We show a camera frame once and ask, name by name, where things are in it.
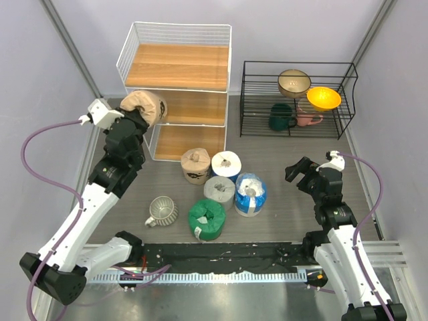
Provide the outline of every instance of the dark green mug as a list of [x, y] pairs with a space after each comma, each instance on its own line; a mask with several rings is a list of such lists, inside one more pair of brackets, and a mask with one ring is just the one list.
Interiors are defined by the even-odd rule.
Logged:
[[295, 127], [297, 118], [293, 117], [293, 108], [288, 104], [274, 104], [270, 109], [269, 128], [277, 132]]

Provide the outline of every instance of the white shelving unit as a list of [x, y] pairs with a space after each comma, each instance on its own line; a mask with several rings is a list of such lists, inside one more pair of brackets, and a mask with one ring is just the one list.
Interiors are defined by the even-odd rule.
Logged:
[[156, 161], [192, 148], [225, 150], [231, 70], [230, 25], [134, 22], [116, 64], [127, 93], [156, 92], [168, 116], [144, 139]]

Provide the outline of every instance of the white wall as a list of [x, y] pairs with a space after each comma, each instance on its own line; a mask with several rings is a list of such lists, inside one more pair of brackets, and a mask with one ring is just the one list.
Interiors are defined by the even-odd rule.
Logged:
[[228, 23], [231, 90], [244, 60], [348, 62], [382, 0], [53, 0], [103, 95], [126, 93], [116, 61], [133, 21]]
[[[0, 1], [0, 257], [2, 320], [28, 320], [29, 281], [19, 267], [69, 213], [72, 196], [31, 177], [21, 165], [22, 142], [34, 130], [85, 112], [93, 96], [39, 1]], [[76, 185], [89, 129], [47, 132], [28, 149], [31, 166]]]
[[[385, 181], [382, 230], [398, 239], [420, 298], [428, 297], [428, 3], [397, 1], [361, 61], [356, 117], [350, 128], [358, 155]], [[378, 183], [368, 177], [372, 198]], [[427, 309], [426, 304], [419, 307]]]

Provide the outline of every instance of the green wrapped roll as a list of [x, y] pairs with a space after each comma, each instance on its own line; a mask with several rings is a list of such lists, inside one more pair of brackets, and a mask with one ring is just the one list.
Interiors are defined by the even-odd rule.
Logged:
[[226, 221], [224, 208], [212, 199], [198, 201], [189, 211], [189, 225], [192, 234], [203, 241], [217, 239]]

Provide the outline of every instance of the gray wooden tabletop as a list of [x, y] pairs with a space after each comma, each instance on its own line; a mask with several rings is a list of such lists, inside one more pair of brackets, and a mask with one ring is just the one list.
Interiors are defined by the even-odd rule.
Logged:
[[[109, 101], [116, 106], [119, 100]], [[227, 131], [227, 150], [237, 153], [242, 171], [255, 173], [267, 186], [267, 201], [255, 217], [242, 217], [232, 208], [227, 212], [223, 233], [218, 242], [301, 241], [308, 231], [320, 230], [314, 216], [311, 196], [299, 191], [296, 182], [284, 180], [284, 169], [303, 156], [317, 163], [325, 163], [329, 150], [350, 153], [346, 137], [292, 138], [242, 136], [239, 137], [239, 97], [231, 97]], [[104, 151], [101, 134], [94, 162]], [[192, 185], [183, 176], [180, 163], [153, 161], [144, 146], [146, 162], [138, 177], [118, 204], [97, 226], [89, 243], [105, 243], [118, 231], [128, 231], [145, 243], [184, 243], [197, 241], [187, 221], [189, 209], [203, 198], [203, 185]], [[353, 161], [346, 163], [343, 172], [344, 201], [351, 207], [358, 221], [368, 213], [360, 179]], [[166, 227], [145, 227], [151, 201], [161, 195], [172, 198], [179, 208], [179, 218]], [[362, 229], [364, 240], [376, 240], [377, 233], [370, 222]]]

